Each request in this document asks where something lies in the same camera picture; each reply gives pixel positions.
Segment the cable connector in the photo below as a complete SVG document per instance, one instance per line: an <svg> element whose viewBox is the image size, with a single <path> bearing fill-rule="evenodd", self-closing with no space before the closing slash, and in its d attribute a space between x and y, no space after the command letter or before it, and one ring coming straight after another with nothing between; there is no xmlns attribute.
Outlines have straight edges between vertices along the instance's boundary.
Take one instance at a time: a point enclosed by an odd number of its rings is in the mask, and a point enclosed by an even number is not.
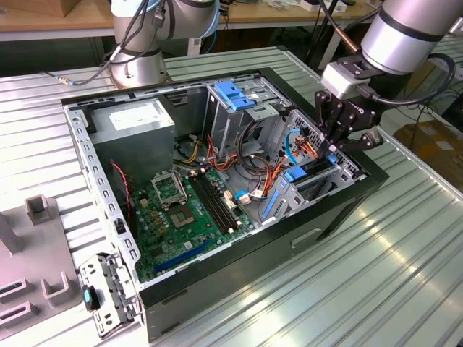
<svg viewBox="0 0 463 347"><path fill-rule="evenodd" d="M376 101L375 95L379 97L379 95L376 94L376 91L372 89L372 87L370 87L369 85L361 84L361 85L358 85L356 89L357 89L357 92L359 92L359 94L363 96L364 98L372 99Z"/></svg>
<svg viewBox="0 0 463 347"><path fill-rule="evenodd" d="M116 47L116 49L114 50L114 52L112 53L112 55L109 57L109 61L113 61L116 58L117 54L119 54L120 51L122 51L122 47L121 47L121 45L118 45Z"/></svg>
<svg viewBox="0 0 463 347"><path fill-rule="evenodd" d="M69 78L67 77L63 77L63 76L55 76L55 78L60 82L62 83L63 85L75 85L74 84L74 81L71 81Z"/></svg>
<svg viewBox="0 0 463 347"><path fill-rule="evenodd" d="M243 205L249 205L252 201L249 197L249 194L246 193L246 194L243 194L242 196L240 196L238 198L239 202L241 202Z"/></svg>
<svg viewBox="0 0 463 347"><path fill-rule="evenodd" d="M157 27L158 29L162 28L164 25L164 20L166 19L166 10L164 9L164 6L157 6L156 10L154 11L154 27Z"/></svg>

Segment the motherboard chip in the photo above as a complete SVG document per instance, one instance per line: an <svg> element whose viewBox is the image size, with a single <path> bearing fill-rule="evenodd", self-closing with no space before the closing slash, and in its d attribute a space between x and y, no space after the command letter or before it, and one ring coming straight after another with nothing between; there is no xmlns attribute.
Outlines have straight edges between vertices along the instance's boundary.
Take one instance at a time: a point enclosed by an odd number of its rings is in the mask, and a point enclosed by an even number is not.
<svg viewBox="0 0 463 347"><path fill-rule="evenodd" d="M164 254L164 250L162 249L161 246L156 247L156 248L151 250L151 255L153 257L157 257L157 256L162 255L162 254Z"/></svg>
<svg viewBox="0 0 463 347"><path fill-rule="evenodd" d="M193 216L188 205L173 207L168 211L168 214L172 219L175 228L181 228L182 226L186 226L187 224L193 223L195 221L195 217Z"/></svg>

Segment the blue cable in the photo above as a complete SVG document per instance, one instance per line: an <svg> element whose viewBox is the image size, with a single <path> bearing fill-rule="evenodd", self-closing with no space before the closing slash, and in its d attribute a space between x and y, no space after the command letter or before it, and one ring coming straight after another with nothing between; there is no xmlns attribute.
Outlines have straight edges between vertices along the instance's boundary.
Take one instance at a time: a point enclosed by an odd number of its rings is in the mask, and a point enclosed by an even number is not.
<svg viewBox="0 0 463 347"><path fill-rule="evenodd" d="M247 190L240 190L239 192L237 192L235 195L234 195L234 199L235 200L238 200L239 197L241 197L242 195L244 194L247 194Z"/></svg>
<svg viewBox="0 0 463 347"><path fill-rule="evenodd" d="M206 54L209 53L211 51L211 49L214 47L214 45L216 44L216 39L217 39L217 30L214 31L214 39L212 40L211 46L205 52Z"/></svg>
<svg viewBox="0 0 463 347"><path fill-rule="evenodd" d="M288 155L288 158L290 159L290 161L292 161L292 163L293 163L294 165L296 165L296 164L297 164L297 161L296 161L296 159L294 159L294 157L292 156L292 154L291 154L291 152L290 152L290 150L289 150L289 134L291 134L292 132L296 132L296 133L298 133L298 134L301 133L301 131L300 131L299 129L290 130L290 131L288 132L288 134L286 134L286 140L284 141L284 149L285 149L286 155Z"/></svg>

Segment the blue tab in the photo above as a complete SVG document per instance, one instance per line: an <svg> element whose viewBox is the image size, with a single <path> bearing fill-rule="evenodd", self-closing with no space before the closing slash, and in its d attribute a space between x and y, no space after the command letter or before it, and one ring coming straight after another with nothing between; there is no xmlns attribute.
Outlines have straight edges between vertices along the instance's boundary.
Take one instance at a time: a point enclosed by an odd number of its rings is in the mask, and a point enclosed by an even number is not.
<svg viewBox="0 0 463 347"><path fill-rule="evenodd" d="M286 172L284 173L285 179L290 183L296 181L297 179L305 177L306 175L307 173L300 166L290 168L286 170Z"/></svg>
<svg viewBox="0 0 463 347"><path fill-rule="evenodd" d="M215 84L218 94L230 105L233 111L245 110L255 106L255 102L243 94L243 89L238 88L233 82L220 82Z"/></svg>
<svg viewBox="0 0 463 347"><path fill-rule="evenodd" d="M280 195L280 192L277 190L276 192L273 193L273 196L271 200L268 202L267 208L265 211L263 211L262 216L264 218L267 218L268 214L270 213L270 210L272 209L273 204L275 204L276 198Z"/></svg>
<svg viewBox="0 0 463 347"><path fill-rule="evenodd" d="M333 164L333 165L336 164L336 162L338 161L338 160L336 159L336 156L335 156L333 153L332 153L332 154L328 154L328 155L326 156L326 159L328 159L328 161L329 161L331 164Z"/></svg>
<svg viewBox="0 0 463 347"><path fill-rule="evenodd" d="M85 291L84 291L84 300L85 300L85 302L90 301L90 293L88 292L88 289L85 289Z"/></svg>

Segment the aluminum extrusion table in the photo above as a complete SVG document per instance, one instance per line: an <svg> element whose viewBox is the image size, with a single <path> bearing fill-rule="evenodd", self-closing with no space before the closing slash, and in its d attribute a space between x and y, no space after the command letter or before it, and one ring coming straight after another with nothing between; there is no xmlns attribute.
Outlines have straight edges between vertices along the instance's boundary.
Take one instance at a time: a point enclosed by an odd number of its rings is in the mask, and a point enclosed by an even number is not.
<svg viewBox="0 0 463 347"><path fill-rule="evenodd" d="M167 59L175 80L272 67L313 101L318 77L277 48ZM74 80L94 69L65 72ZM76 267L105 240L60 98L113 90L107 74L74 88L38 74L0 79L0 210L55 197ZM391 177L334 234L157 340L155 346L451 346L463 336L462 194L401 145L368 155ZM133 324L98 338L84 304L2 346L143 346Z"/></svg>

